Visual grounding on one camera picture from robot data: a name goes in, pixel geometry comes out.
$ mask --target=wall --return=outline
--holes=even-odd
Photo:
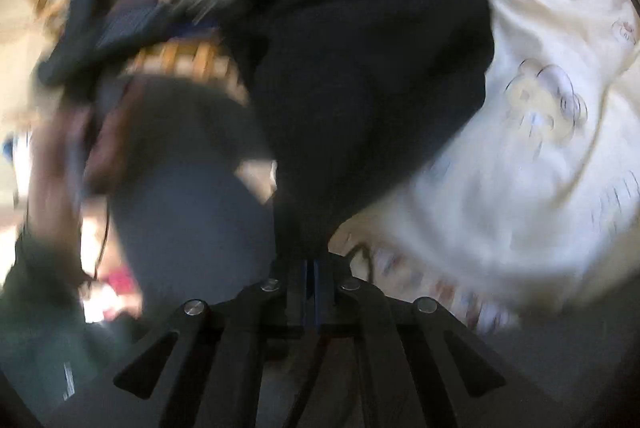
[[[30,103],[31,72],[50,40],[30,0],[0,0],[0,141]],[[14,170],[0,160],[0,208],[13,206]]]

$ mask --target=person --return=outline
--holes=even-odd
[[[65,153],[92,110],[63,104],[34,134],[28,210],[0,294],[0,368],[43,423],[155,321],[191,298],[231,299],[267,276],[273,258],[269,211],[233,175],[241,157],[268,156],[250,112],[177,78],[138,76],[129,86],[90,151],[84,184],[108,190],[142,320],[84,322],[78,287],[90,277]]]

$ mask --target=black metal frame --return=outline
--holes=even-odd
[[[230,302],[185,303],[47,426],[254,426],[267,339],[307,328],[354,339],[367,427],[567,426],[558,405],[434,300],[386,298],[328,253],[272,276]]]

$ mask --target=screw head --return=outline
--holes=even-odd
[[[189,300],[184,304],[184,312],[188,316],[197,316],[204,312],[204,302],[200,300]]]
[[[425,314],[434,313],[438,309],[438,302],[431,298],[418,298],[417,305],[418,310]]]
[[[262,282],[260,285],[260,289],[262,289],[266,293],[272,293],[280,289],[280,280],[276,280],[275,278],[269,278]]]
[[[355,278],[347,278],[340,287],[345,291],[357,291],[360,289],[360,282]]]

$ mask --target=cable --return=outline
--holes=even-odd
[[[373,258],[371,256],[371,248],[368,244],[364,242],[356,244],[344,257],[351,265],[351,262],[359,252],[362,253],[362,257],[367,262],[367,282],[372,284],[374,267]],[[305,411],[306,404],[311,397],[311,392],[313,391],[316,381],[318,380],[322,361],[324,361],[328,346],[328,339],[324,337],[320,337],[318,339],[316,348],[314,349],[314,355],[311,361],[311,365],[309,366],[309,370],[306,373],[305,381],[303,381],[302,385],[300,386],[300,391],[296,395],[293,406],[290,408],[289,415],[287,415],[287,419],[286,421],[284,421],[282,428],[296,428],[296,426],[298,426],[302,414]],[[345,395],[344,405],[338,416],[338,423],[335,425],[336,428],[342,428],[347,423],[349,417],[351,416],[351,412],[353,412],[353,409],[356,406],[359,389],[358,379],[358,367],[356,364],[354,364],[349,387],[347,389],[347,394]]]
[[[369,244],[365,243],[365,242],[358,242],[356,245],[354,245],[351,250],[344,255],[344,257],[347,259],[347,261],[349,262],[349,265],[351,265],[351,262],[353,262],[353,259],[356,258],[356,255],[362,252],[362,258],[364,259],[365,262],[367,262],[367,282],[368,283],[373,283],[373,257],[371,256],[371,248],[369,247]]]
[[[107,247],[107,238],[109,238],[110,218],[111,217],[109,213],[109,204],[107,204],[106,218],[105,218],[105,224],[104,224],[104,236],[102,237],[102,244],[100,246],[100,252],[98,253],[98,258],[95,260],[94,280],[98,280],[98,269],[100,268],[100,264],[102,263],[102,259],[104,257],[104,250]]]
[[[329,339],[324,336],[320,336],[316,343],[314,355],[311,359],[309,370],[306,373],[305,381],[303,381],[302,386],[300,386],[300,390],[293,401],[293,406],[290,408],[289,415],[287,415],[287,419],[284,421],[282,428],[296,428],[296,426],[298,426],[300,418],[305,411],[306,404],[311,397],[311,392],[313,392],[316,381],[318,380],[322,361],[324,361],[326,349],[328,347]]]

